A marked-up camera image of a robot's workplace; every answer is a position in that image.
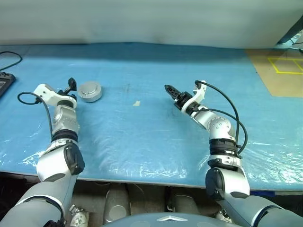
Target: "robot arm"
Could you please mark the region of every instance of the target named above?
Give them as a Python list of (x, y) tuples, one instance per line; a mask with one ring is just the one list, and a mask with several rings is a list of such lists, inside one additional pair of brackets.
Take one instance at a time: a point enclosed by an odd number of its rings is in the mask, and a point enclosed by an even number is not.
[(78, 148), (76, 97), (68, 95), (76, 89), (74, 79), (69, 80), (69, 85), (58, 93), (45, 84), (34, 91), (46, 104), (55, 106), (52, 142), (36, 167), (41, 182), (22, 196), (0, 226), (54, 227), (63, 226), (65, 222), (74, 185), (85, 166)]
[(210, 157), (205, 178), (207, 194), (217, 201), (235, 224), (243, 227), (299, 227), (303, 218), (258, 196), (250, 196), (250, 186), (242, 167), (241, 157), (228, 119), (206, 111), (199, 103), (206, 86), (195, 85), (192, 96), (165, 85), (175, 100), (174, 105), (209, 132)]

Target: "white wall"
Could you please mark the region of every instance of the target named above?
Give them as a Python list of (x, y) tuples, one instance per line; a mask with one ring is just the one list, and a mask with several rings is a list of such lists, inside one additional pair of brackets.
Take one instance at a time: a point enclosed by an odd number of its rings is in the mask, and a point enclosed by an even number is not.
[(302, 14), (303, 0), (0, 0), (0, 44), (267, 48)]

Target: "blue tablecloth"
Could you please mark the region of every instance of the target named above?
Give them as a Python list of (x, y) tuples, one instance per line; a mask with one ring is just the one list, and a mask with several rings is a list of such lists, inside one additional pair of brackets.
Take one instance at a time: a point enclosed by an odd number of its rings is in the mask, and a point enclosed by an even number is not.
[[(78, 100), (86, 162), (80, 177), (204, 187), (208, 133), (164, 90), (170, 84), (192, 92), (202, 79), (233, 100), (248, 130), (242, 154), (251, 188), (303, 188), (302, 99), (272, 97), (243, 50), (154, 44), (0, 46), (4, 50), (24, 60), (6, 70), (17, 81), (0, 98), (0, 171), (35, 174), (50, 142), (44, 108), (19, 103), (17, 94), (41, 83), (65, 88), (74, 77), (78, 85), (94, 80), (104, 89), (95, 103)], [(15, 59), (0, 56), (0, 66)], [(210, 88), (204, 104), (233, 113)]]

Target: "black device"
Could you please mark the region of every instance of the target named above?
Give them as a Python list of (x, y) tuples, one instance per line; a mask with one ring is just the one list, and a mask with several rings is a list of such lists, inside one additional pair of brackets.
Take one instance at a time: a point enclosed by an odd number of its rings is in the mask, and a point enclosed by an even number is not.
[(10, 87), (10, 85), (15, 82), (15, 80), (16, 77), (13, 74), (0, 72), (0, 97)]

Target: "plastic sheet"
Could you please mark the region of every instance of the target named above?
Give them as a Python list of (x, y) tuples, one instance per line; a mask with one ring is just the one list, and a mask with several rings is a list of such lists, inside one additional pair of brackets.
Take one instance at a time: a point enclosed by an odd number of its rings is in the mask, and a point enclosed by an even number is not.
[[(17, 101), (40, 83), (65, 88), (98, 81), (95, 103), (80, 99), (82, 178), (106, 181), (205, 186), (208, 133), (183, 115), (164, 90), (191, 92), (196, 79), (216, 85), (233, 100), (249, 142), (243, 165), (252, 189), (301, 190), (303, 102), (272, 97), (242, 50), (151, 44), (1, 46), (24, 61), (7, 72), (17, 77), (0, 98), (0, 170), (35, 174), (50, 142), (45, 110)], [(14, 61), (0, 58), (0, 64)], [(208, 89), (205, 105), (232, 113)]]

